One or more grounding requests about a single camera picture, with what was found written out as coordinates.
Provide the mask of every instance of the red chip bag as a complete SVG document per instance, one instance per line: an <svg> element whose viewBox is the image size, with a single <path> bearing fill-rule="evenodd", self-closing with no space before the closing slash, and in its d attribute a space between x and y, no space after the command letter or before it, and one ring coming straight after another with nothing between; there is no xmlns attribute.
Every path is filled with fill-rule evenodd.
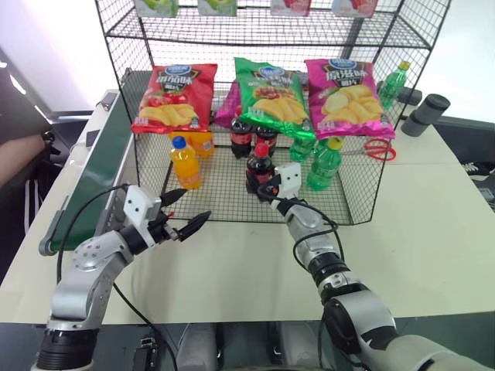
<svg viewBox="0 0 495 371"><path fill-rule="evenodd" d="M133 133L207 131L216 64L153 67Z"/></svg>

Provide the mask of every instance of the scissors handle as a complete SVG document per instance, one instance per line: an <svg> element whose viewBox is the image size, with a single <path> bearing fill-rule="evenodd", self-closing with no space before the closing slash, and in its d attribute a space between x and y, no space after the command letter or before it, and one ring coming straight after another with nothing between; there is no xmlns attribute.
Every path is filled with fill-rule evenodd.
<svg viewBox="0 0 495 371"><path fill-rule="evenodd" d="M397 152L392 148L392 144L382 138L373 138L364 143L367 155L380 161L391 161L397 157Z"/></svg>

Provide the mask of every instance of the white wall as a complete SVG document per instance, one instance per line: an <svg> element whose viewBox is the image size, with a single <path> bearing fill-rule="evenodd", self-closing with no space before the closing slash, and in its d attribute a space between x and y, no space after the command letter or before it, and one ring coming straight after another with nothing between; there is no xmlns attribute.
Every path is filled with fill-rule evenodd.
<svg viewBox="0 0 495 371"><path fill-rule="evenodd" d="M87 111L117 87L90 0L0 0L0 47L52 111Z"/></svg>
<svg viewBox="0 0 495 371"><path fill-rule="evenodd" d="M117 86L91 0L0 0L0 46L53 111L89 110ZM452 0L418 88L448 116L495 121L495 0Z"/></svg>
<svg viewBox="0 0 495 371"><path fill-rule="evenodd" d="M446 116L495 122L495 0L452 0L417 88L450 100Z"/></svg>

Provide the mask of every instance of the plastic bottle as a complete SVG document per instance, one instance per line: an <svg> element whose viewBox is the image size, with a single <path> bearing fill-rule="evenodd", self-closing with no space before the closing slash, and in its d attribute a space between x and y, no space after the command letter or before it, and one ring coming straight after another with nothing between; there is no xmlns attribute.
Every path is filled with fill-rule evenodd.
<svg viewBox="0 0 495 371"><path fill-rule="evenodd" d="M316 145L315 149L313 150L313 153L315 154L315 156L317 156L323 149L325 149L327 144L328 144L328 138L322 139L321 141L318 141L318 144Z"/></svg>
<svg viewBox="0 0 495 371"><path fill-rule="evenodd" d="M213 145L213 134L210 131L192 131L189 135L189 140L194 151L201 158L209 158L215 152Z"/></svg>
<svg viewBox="0 0 495 371"><path fill-rule="evenodd" d="M169 133L170 140L177 136L184 137L187 144L193 147L196 154L201 158L209 158L215 152L213 133L210 131L173 131Z"/></svg>
<svg viewBox="0 0 495 371"><path fill-rule="evenodd" d="M246 189L249 193L256 193L259 185L273 176L274 166L268 156L268 149L266 143L258 143L254 147L254 154L247 159Z"/></svg>
<svg viewBox="0 0 495 371"><path fill-rule="evenodd" d="M311 155L312 149L314 148L316 139L314 140L304 140L304 139L294 139L291 148L288 152L291 155L291 161L304 162L306 158Z"/></svg>
<svg viewBox="0 0 495 371"><path fill-rule="evenodd" d="M235 158L248 157L251 153L252 127L235 118L232 120L231 129L230 143Z"/></svg>
<svg viewBox="0 0 495 371"><path fill-rule="evenodd" d="M342 162L340 149L343 140L340 137L332 137L328 140L326 148L315 155L315 161L311 165L307 183L315 191L327 189Z"/></svg>
<svg viewBox="0 0 495 371"><path fill-rule="evenodd" d="M179 184L186 189L201 187L200 163L194 149L186 142L183 136L172 139L173 150L170 157L173 161L173 169L177 174Z"/></svg>
<svg viewBox="0 0 495 371"><path fill-rule="evenodd" d="M394 104L395 99L399 96L402 88L407 80L406 71L409 69L411 64L405 60L399 64L394 72L387 76L383 85L378 92L381 104L385 110L388 110Z"/></svg>
<svg viewBox="0 0 495 371"><path fill-rule="evenodd" d="M278 131L262 128L261 126L256 129L256 139L254 140L254 145L258 143L266 143L270 149L270 157L273 156L275 152L275 146L277 145L277 135Z"/></svg>

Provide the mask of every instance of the red bottle cap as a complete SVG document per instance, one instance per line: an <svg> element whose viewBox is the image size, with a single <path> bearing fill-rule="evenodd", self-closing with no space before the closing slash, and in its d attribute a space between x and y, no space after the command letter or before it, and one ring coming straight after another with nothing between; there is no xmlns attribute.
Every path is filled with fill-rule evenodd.
<svg viewBox="0 0 495 371"><path fill-rule="evenodd" d="M254 147L254 155L256 157L267 157L270 148L264 142L260 142Z"/></svg>

